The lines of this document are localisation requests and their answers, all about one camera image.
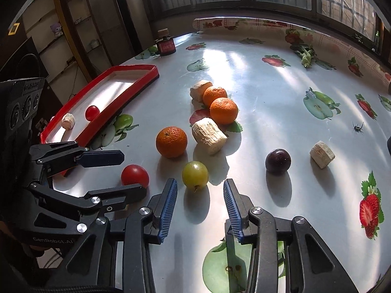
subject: tangerine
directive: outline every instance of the tangerine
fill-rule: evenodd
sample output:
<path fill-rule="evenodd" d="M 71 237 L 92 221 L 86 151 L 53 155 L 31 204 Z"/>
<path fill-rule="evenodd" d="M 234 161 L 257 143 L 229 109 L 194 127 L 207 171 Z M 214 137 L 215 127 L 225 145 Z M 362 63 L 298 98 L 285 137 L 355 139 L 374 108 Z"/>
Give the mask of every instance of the tangerine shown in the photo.
<path fill-rule="evenodd" d="M 210 105 L 210 116 L 221 125 L 229 125 L 238 116 L 238 106 L 228 98 L 217 98 Z"/>
<path fill-rule="evenodd" d="M 210 86 L 204 92 L 202 100 L 204 101 L 205 106 L 208 108 L 217 98 L 227 98 L 227 92 L 224 88 Z"/>
<path fill-rule="evenodd" d="M 178 157 L 187 147 L 186 133 L 175 126 L 168 126 L 156 137 L 156 148 L 164 157 Z"/>

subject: beige food chunk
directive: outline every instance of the beige food chunk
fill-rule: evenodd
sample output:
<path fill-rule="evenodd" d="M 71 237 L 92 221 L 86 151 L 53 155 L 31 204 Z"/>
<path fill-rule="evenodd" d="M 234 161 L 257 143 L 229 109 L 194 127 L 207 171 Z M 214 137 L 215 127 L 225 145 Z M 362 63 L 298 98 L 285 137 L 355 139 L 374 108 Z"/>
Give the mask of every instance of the beige food chunk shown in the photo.
<path fill-rule="evenodd" d="M 325 168 L 336 157 L 333 151 L 322 141 L 312 147 L 310 155 L 320 168 Z"/>
<path fill-rule="evenodd" d="M 202 96 L 207 88 L 213 86 L 209 80 L 200 80 L 193 87 L 190 88 L 190 97 L 198 102 L 202 102 Z"/>
<path fill-rule="evenodd" d="M 73 114 L 71 113 L 65 114 L 65 116 L 63 116 L 63 119 L 61 120 L 61 126 L 65 130 L 70 130 L 74 127 L 74 125 L 75 125 L 75 117 L 73 116 Z"/>
<path fill-rule="evenodd" d="M 197 143 L 201 144 L 209 155 L 221 150 L 227 137 L 211 118 L 203 118 L 192 126 L 192 133 Z"/>

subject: insect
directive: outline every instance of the insect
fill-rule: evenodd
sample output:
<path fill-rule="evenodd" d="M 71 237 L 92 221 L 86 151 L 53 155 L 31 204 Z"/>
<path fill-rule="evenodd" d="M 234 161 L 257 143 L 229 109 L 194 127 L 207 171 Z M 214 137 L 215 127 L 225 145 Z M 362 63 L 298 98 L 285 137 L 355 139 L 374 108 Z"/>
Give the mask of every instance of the insect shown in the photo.
<path fill-rule="evenodd" d="M 356 132 L 361 132 L 361 131 L 362 131 L 362 127 L 364 126 L 364 122 L 362 123 L 361 126 L 354 125 L 353 122 L 352 122 L 352 125 L 353 125 L 353 129 L 354 129 Z"/>

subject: bottle cap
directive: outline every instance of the bottle cap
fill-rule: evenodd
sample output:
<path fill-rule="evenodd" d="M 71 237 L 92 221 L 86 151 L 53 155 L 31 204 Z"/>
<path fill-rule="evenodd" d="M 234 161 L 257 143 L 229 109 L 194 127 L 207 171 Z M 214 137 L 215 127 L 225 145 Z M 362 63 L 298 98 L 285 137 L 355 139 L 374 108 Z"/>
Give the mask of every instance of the bottle cap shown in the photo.
<path fill-rule="evenodd" d="M 170 36 L 169 29 L 164 28 L 162 30 L 158 30 L 158 36 L 159 36 L 159 38 L 163 38 L 165 36 Z"/>

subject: silver screw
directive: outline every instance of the silver screw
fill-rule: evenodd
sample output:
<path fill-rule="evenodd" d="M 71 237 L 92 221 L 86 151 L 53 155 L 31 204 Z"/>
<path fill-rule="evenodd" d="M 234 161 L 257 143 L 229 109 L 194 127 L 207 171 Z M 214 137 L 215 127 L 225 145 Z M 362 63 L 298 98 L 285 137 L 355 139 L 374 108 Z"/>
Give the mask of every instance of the silver screw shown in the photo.
<path fill-rule="evenodd" d="M 306 220 L 304 217 L 301 217 L 301 216 L 296 216 L 294 218 L 295 222 L 298 223 L 299 225 L 303 225 L 306 223 Z"/>
<path fill-rule="evenodd" d="M 104 225 L 107 222 L 107 218 L 106 217 L 98 217 L 97 220 L 95 220 L 95 222 L 97 223 L 97 225 Z"/>
<path fill-rule="evenodd" d="M 78 230 L 79 233 L 83 234 L 87 231 L 87 225 L 84 223 L 80 223 L 76 226 L 76 229 Z"/>
<path fill-rule="evenodd" d="M 151 210 L 148 207 L 142 207 L 138 212 L 141 215 L 148 215 L 151 212 Z"/>
<path fill-rule="evenodd" d="M 263 213 L 263 209 L 261 207 L 254 206 L 253 208 L 251 208 L 251 212 L 254 215 L 260 215 L 261 213 Z"/>
<path fill-rule="evenodd" d="M 93 198 L 91 198 L 91 202 L 93 204 L 99 204 L 100 203 L 100 198 L 98 196 L 94 196 Z"/>

